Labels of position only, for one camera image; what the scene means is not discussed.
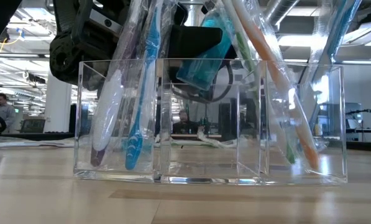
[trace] acrylic compartment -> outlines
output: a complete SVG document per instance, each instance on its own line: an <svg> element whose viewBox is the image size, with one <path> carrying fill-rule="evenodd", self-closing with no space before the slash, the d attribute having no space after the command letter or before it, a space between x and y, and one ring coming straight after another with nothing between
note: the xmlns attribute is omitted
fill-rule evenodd
<svg viewBox="0 0 371 224"><path fill-rule="evenodd" d="M119 81L118 74L106 78L110 63L120 65ZM142 147L129 168L129 136L145 63L155 70L141 107ZM217 63L215 71L202 66ZM177 79L180 69L197 76L193 80L212 80L208 90ZM303 73L318 75L301 78ZM278 74L288 78L288 86L277 82ZM107 97L103 86L122 89L121 100L115 91ZM342 67L218 59L82 62L78 105L74 173L80 178L164 184L347 182ZM97 110L112 105L116 113ZM294 108L302 109L298 116ZM308 124L302 124L300 111ZM101 121L110 121L110 129L95 128ZM96 150L96 143L105 150ZM306 146L316 149L316 167Z"/></svg>
<svg viewBox="0 0 371 224"><path fill-rule="evenodd" d="M278 62L259 67L264 184L347 182L342 67ZM291 88L279 82L278 72L288 75Z"/></svg>
<svg viewBox="0 0 371 224"><path fill-rule="evenodd" d="M121 72L106 77L109 64ZM141 182L154 180L154 133L157 89L148 83L152 93L143 107L138 131L142 147L135 167L129 167L127 149L137 117L140 100L141 60L81 62L75 134L75 176L84 179L114 179Z"/></svg>
<svg viewBox="0 0 371 224"><path fill-rule="evenodd" d="M240 60L165 59L159 175L164 183L260 184L260 77ZM206 71L202 64L220 64ZM176 79L211 80L208 91Z"/></svg>

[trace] wooden table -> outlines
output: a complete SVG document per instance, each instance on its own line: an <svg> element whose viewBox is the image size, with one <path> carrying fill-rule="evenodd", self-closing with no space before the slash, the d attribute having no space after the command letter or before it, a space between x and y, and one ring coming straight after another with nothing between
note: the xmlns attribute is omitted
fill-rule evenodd
<svg viewBox="0 0 371 224"><path fill-rule="evenodd" d="M340 187L78 180L73 150L0 149L0 224L371 223L371 152L350 151Z"/></svg>

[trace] ceiling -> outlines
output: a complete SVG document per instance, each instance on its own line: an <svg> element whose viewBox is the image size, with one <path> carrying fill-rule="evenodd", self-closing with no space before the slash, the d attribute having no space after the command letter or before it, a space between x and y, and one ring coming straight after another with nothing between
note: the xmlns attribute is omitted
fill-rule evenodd
<svg viewBox="0 0 371 224"><path fill-rule="evenodd" d="M197 3L202 0L182 1ZM268 0L259 0L265 9ZM301 0L280 24L277 36L311 35L314 27L317 0ZM371 12L371 0L363 0L358 16L353 24ZM203 19L201 13L188 18L188 25L198 24ZM23 0L7 26L9 42L0 43L0 91L10 96L11 102L18 107L25 107L25 112L38 115L44 112L46 84L29 80L29 74L48 82L49 46L56 34L56 23L51 0ZM307 59L309 47L281 46L284 58ZM341 47L339 60L369 60L371 47L364 44ZM76 87L73 87L73 101L76 99Z"/></svg>

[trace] pipe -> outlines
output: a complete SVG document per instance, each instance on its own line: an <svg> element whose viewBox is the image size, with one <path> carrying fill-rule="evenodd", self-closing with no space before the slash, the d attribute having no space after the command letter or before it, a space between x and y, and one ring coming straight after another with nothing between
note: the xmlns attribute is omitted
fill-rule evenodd
<svg viewBox="0 0 371 224"><path fill-rule="evenodd" d="M18 88L18 89L46 88L46 87L47 87L47 85L37 85L37 86L30 86L30 85L29 86L27 86L27 85L0 85L0 88Z"/></svg>
<svg viewBox="0 0 371 224"><path fill-rule="evenodd" d="M270 0L267 9L264 11L265 17L278 31L280 22L299 1L300 0Z"/></svg>
<svg viewBox="0 0 371 224"><path fill-rule="evenodd" d="M306 59L285 59L285 62L294 63L299 66L307 66ZM371 65L371 60L336 60L335 65Z"/></svg>

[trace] toothbrush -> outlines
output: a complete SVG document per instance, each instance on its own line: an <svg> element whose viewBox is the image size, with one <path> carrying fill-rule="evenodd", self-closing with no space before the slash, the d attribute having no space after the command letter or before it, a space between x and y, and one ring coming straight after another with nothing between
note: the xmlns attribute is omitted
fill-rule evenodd
<svg viewBox="0 0 371 224"><path fill-rule="evenodd" d="M244 36L244 29L242 27L242 23L239 20L239 17L236 14L236 10L234 8L234 5L231 1L222 1L226 12L228 13L229 17L232 20L232 24L235 29L235 35L236 35L236 41L237 46L239 48L240 54L242 59L246 60L246 68L249 72L253 72L255 70L256 65L254 64L253 58L252 58L252 52L250 51L250 47L247 44L247 39ZM255 76L255 82L259 82L258 77ZM258 95L253 95L255 102L258 102ZM267 100L267 109L268 114L270 118L275 118L275 112L273 111L271 102ZM285 131L282 129L282 127L279 124L279 121L276 119L269 119L269 126L270 129L277 134L278 142L279 142L279 149L282 151L284 155L286 155L287 160L290 164L295 163L295 155L294 155L294 149L290 146L286 139Z"/></svg>
<svg viewBox="0 0 371 224"><path fill-rule="evenodd" d="M302 110L300 100L296 94L296 90L292 87L285 74L275 66L275 56L270 50L261 30L249 19L249 13L245 9L243 3L240 0L233 0L232 3L250 41L253 43L262 60L268 62L268 70L271 73L273 82L281 94L287 94L289 96L290 116L297 121L301 121L300 125L297 125L295 129L300 144L303 146L305 157L312 169L319 169L319 156L316 152L314 139L311 130L309 129L308 121L306 120Z"/></svg>
<svg viewBox="0 0 371 224"><path fill-rule="evenodd" d="M133 0L130 5L130 16L124 25L113 60L131 58L139 36L137 29L140 26L139 19L142 17L142 8L140 7L142 1ZM122 79L124 73L126 73L126 62L112 61L110 63L108 75L99 97L98 107L93 117L91 137L91 164L93 166L101 165L114 130L122 100Z"/></svg>
<svg viewBox="0 0 371 224"><path fill-rule="evenodd" d="M151 88L153 85L153 80L155 80L155 60L157 58L158 51L160 49L160 15L162 13L163 0L157 0L155 3L155 9L153 11L153 18L151 21L149 33L146 39L146 50L144 55L144 66L141 72L140 84L140 100L138 103L137 114L135 116L134 124L131 127L129 133L129 142L126 151L126 169L132 170L137 164L138 158L142 149L142 130L145 128L145 123L140 125L141 111L143 110L144 97L146 88Z"/></svg>

